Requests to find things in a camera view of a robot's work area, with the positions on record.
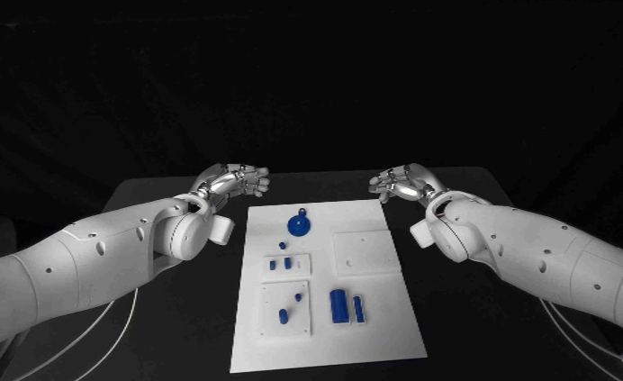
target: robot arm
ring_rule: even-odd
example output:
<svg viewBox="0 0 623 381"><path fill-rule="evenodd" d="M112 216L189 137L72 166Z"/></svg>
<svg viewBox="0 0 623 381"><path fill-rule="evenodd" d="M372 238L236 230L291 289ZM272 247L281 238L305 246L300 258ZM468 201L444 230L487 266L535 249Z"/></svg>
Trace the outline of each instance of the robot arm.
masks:
<svg viewBox="0 0 623 381"><path fill-rule="evenodd" d="M623 250L548 216L447 189L425 168L388 169L370 182L425 206L411 227L422 248L437 245L454 261L484 263L499 278L536 297L623 326Z"/></svg>
<svg viewBox="0 0 623 381"><path fill-rule="evenodd" d="M190 192L67 225L0 258L0 341L39 322L98 307L196 257L207 240L227 244L227 198L261 196L268 170L214 165Z"/></svg>

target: black table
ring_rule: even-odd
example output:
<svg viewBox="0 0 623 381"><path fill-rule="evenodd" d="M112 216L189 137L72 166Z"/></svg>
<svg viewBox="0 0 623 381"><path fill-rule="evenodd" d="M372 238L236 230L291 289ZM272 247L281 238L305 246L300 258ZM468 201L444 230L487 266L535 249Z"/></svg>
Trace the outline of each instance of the black table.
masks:
<svg viewBox="0 0 623 381"><path fill-rule="evenodd" d="M376 197L367 181L379 170L271 175L262 198L239 196L219 214L236 226L229 243L210 242L200 255L164 271L138 289L134 319L122 340L89 380L418 379L605 380L581 357L542 309L537 298L504 284L487 266L450 261L435 247L421 249L409 226L422 218L418 203L398 198L382 207L402 265L408 294L428 358L380 363L227 373L238 309L240 259L248 207L349 201ZM448 187L510 205L483 168L434 168ZM194 177L122 182L105 211L189 190ZM132 302L125 295L79 344L30 380L72 380L98 362L124 327ZM49 320L31 328L7 380L36 367L64 347L105 306ZM576 327L610 348L587 314L563 309ZM618 375L617 362L597 356Z"/></svg>

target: blue object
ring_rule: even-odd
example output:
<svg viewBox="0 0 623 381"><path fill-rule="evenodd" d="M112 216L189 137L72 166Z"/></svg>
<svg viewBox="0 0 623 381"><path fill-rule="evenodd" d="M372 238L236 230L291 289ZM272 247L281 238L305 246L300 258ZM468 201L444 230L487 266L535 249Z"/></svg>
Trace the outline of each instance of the blue object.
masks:
<svg viewBox="0 0 623 381"><path fill-rule="evenodd" d="M346 292L343 289L333 289L328 293L330 298L330 315L333 324L349 322L346 307Z"/></svg>
<svg viewBox="0 0 623 381"><path fill-rule="evenodd" d="M288 311L285 310L285 309L281 309L279 311L278 311L278 322L281 323L281 324L287 324L288 323Z"/></svg>
<svg viewBox="0 0 623 381"><path fill-rule="evenodd" d="M288 220L288 232L294 237L302 237L308 233L311 223L307 219L307 211L304 208L298 209L298 215Z"/></svg>
<svg viewBox="0 0 623 381"><path fill-rule="evenodd" d="M366 320L363 319L363 307L360 306L360 297L359 296L353 297L353 302L354 302L356 322L364 322Z"/></svg>

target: black background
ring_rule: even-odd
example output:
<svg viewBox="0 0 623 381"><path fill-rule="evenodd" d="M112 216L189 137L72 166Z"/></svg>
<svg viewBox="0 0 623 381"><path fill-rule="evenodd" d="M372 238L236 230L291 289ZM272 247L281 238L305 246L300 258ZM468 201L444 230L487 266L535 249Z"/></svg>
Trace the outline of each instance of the black background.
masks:
<svg viewBox="0 0 623 381"><path fill-rule="evenodd" d="M481 166L620 240L620 0L2 0L18 249L126 178Z"/></svg>

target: black curtain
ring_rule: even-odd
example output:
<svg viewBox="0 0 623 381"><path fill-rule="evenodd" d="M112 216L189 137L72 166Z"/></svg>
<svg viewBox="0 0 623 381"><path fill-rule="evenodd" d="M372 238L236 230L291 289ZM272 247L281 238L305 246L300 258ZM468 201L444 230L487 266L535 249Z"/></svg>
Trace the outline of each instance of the black curtain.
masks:
<svg viewBox="0 0 623 381"><path fill-rule="evenodd" d="M2 5L18 248L96 214L126 178L216 162L483 166L514 205L623 245L620 0Z"/></svg>

